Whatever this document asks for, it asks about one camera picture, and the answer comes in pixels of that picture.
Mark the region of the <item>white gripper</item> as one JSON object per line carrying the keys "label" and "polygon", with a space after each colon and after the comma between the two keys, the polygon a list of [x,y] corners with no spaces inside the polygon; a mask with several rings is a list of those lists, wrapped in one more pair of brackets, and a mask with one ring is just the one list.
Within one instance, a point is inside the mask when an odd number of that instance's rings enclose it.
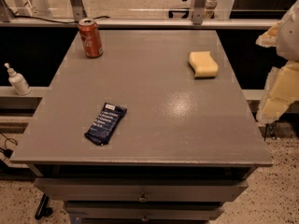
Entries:
{"label": "white gripper", "polygon": [[256,44],[264,48],[277,46],[278,56],[289,60],[283,67],[270,70],[258,105],[256,119],[270,124],[299,99],[299,0],[280,22],[258,36]]}

